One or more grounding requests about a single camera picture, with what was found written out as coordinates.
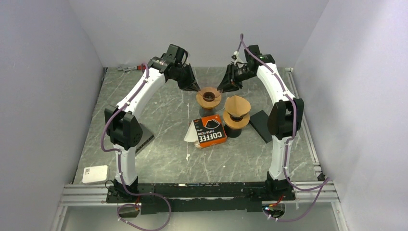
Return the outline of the brown paper coffee filter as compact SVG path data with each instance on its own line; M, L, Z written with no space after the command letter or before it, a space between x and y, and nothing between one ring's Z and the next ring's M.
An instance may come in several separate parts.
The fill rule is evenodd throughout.
M225 110L233 117L242 117L250 112L251 105L245 98L234 95L227 98Z

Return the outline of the blue ribbed glass dripper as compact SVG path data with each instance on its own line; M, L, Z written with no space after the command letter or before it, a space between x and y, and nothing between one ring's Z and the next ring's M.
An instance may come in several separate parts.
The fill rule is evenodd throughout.
M242 115L242 116L233 116L233 115L229 115L230 119L234 122L239 122L242 121L244 119L246 115Z

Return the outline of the white paper coffee filter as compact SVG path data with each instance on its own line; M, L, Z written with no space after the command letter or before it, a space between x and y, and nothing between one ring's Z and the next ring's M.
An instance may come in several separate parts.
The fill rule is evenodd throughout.
M184 137L185 142L197 142L198 136L193 122L190 123L187 133Z

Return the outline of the clear plastic filter bag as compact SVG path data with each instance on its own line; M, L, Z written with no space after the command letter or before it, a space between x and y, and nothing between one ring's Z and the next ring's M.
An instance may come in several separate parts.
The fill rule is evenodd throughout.
M197 92L196 99L198 102L215 102L220 101L221 93L217 88L214 87L204 87Z

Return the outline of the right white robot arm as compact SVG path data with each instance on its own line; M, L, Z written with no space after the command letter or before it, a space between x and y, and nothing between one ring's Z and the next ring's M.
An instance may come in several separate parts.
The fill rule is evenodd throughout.
M285 180L292 142L301 127L304 101L296 98L285 85L272 55L262 54L258 45L245 47L244 54L245 61L239 58L239 51L233 53L217 90L240 90L243 81L253 77L262 82L273 103L267 120L273 144L268 174L273 180Z

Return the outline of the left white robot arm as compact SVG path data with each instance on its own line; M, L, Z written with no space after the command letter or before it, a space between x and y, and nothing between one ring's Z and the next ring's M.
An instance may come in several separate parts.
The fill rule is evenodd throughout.
M191 65L187 62L188 52L177 45L170 44L160 57L153 57L145 64L145 71L132 90L115 106L107 106L104 111L105 127L101 136L101 149L104 138L108 136L113 144L111 151L116 156L116 175L114 183L121 186L119 196L126 202L138 196L138 176L136 173L136 147L143 137L143 129L138 117L153 95L168 81L174 80L180 90L198 92Z

